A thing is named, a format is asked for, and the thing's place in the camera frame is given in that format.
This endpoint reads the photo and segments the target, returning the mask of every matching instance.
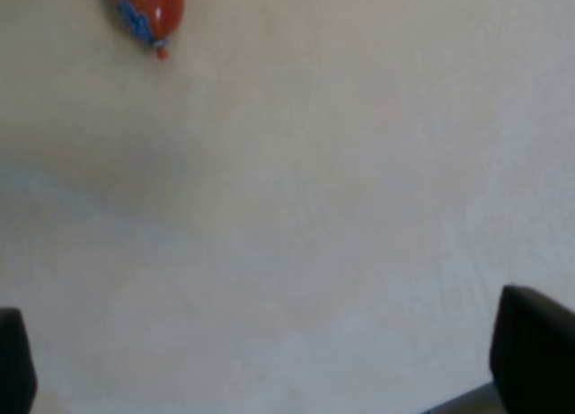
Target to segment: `blue pattern on balloon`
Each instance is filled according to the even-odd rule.
[[[148,44],[154,43],[152,28],[145,13],[138,13],[129,0],[118,1],[118,13],[135,37]]]

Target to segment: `black object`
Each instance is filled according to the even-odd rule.
[[[506,286],[491,371],[509,414],[575,413],[575,314],[531,288]]]
[[[0,414],[29,414],[37,386],[22,314],[0,309]]]

